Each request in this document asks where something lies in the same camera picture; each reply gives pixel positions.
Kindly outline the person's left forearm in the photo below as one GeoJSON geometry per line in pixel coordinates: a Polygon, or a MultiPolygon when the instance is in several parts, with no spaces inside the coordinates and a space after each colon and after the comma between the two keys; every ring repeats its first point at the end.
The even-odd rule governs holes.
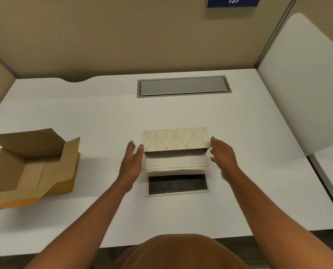
{"type": "Polygon", "coordinates": [[[77,220],[50,242],[25,269],[88,269],[133,184],[119,177],[77,220]]]}

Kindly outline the grey partition frame strip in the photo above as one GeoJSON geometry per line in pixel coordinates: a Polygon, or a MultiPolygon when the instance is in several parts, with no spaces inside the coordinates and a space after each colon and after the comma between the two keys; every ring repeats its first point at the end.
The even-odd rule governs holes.
{"type": "Polygon", "coordinates": [[[272,45],[272,42],[274,41],[274,39],[276,38],[279,30],[281,29],[283,23],[286,20],[286,17],[288,16],[288,14],[290,13],[291,9],[293,8],[295,2],[297,0],[291,0],[290,3],[288,4],[286,10],[284,11],[282,17],[280,18],[278,24],[276,25],[271,37],[269,38],[269,40],[267,41],[267,44],[265,45],[263,51],[261,52],[259,58],[257,59],[256,63],[254,64],[254,69],[258,69],[262,60],[264,59],[265,55],[267,54],[268,49],[270,48],[270,46],[272,45]]]}
{"type": "Polygon", "coordinates": [[[0,57],[0,64],[7,69],[16,79],[21,79],[21,77],[0,57]]]}

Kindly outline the blue sign plate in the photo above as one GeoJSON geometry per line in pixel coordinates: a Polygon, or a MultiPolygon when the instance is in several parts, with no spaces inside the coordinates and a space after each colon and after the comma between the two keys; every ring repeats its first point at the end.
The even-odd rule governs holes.
{"type": "Polygon", "coordinates": [[[207,0],[206,8],[257,7],[260,0],[207,0]]]}

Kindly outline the person's right hand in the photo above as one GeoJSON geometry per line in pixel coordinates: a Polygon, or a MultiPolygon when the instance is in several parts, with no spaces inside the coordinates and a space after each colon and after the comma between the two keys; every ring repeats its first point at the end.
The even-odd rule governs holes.
{"type": "Polygon", "coordinates": [[[221,170],[223,179],[227,182],[233,182],[241,172],[233,148],[213,136],[210,139],[210,144],[212,157],[215,155],[219,159],[218,168],[221,170]]]}

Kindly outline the person's brown shirt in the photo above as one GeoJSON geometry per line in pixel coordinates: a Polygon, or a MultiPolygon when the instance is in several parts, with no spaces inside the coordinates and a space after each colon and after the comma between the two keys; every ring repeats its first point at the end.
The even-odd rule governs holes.
{"type": "Polygon", "coordinates": [[[127,248],[112,269],[251,269],[218,241],[198,234],[158,235],[127,248]]]}

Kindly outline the person's left hand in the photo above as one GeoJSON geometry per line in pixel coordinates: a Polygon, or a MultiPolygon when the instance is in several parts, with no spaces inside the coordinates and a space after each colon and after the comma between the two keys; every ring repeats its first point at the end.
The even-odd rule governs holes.
{"type": "Polygon", "coordinates": [[[142,169],[142,162],[138,163],[136,161],[136,152],[134,152],[135,148],[136,145],[131,140],[127,145],[124,158],[120,165],[119,175],[116,179],[117,184],[125,193],[132,189],[133,184],[139,177],[142,169]]]}

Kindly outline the leaf-patterned open box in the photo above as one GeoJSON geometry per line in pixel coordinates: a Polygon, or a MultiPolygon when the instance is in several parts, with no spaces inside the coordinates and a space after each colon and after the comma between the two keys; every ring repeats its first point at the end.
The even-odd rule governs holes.
{"type": "MultiPolygon", "coordinates": [[[[168,150],[205,149],[207,156],[211,148],[206,127],[143,131],[142,144],[144,154],[168,150]]],[[[148,176],[146,174],[146,196],[210,192],[207,172],[208,170],[199,175],[148,176]]]]}

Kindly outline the white divider panel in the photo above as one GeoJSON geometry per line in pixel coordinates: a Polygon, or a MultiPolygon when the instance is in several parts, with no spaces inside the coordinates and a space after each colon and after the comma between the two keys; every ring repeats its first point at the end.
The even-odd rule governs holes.
{"type": "Polygon", "coordinates": [[[333,42],[322,31],[294,14],[257,71],[306,156],[333,145],[333,42]]]}

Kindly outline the open brown cardboard box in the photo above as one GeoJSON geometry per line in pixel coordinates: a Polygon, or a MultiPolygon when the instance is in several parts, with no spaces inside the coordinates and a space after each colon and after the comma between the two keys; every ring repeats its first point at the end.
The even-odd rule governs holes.
{"type": "Polygon", "coordinates": [[[0,134],[0,210],[71,193],[80,137],[65,141],[52,128],[0,134]]]}

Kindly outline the stack of white tissues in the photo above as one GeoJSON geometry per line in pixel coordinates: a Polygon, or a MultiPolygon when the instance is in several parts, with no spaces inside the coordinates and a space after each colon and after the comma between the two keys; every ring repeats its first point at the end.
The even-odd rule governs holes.
{"type": "Polygon", "coordinates": [[[199,175],[208,170],[205,149],[146,152],[148,176],[199,175]]]}

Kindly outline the person's right forearm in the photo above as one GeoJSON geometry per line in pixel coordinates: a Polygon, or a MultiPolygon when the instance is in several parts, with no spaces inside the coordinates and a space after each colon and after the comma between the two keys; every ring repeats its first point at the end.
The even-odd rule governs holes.
{"type": "Polygon", "coordinates": [[[239,168],[222,169],[273,269],[333,269],[333,251],[289,217],[239,168]]]}

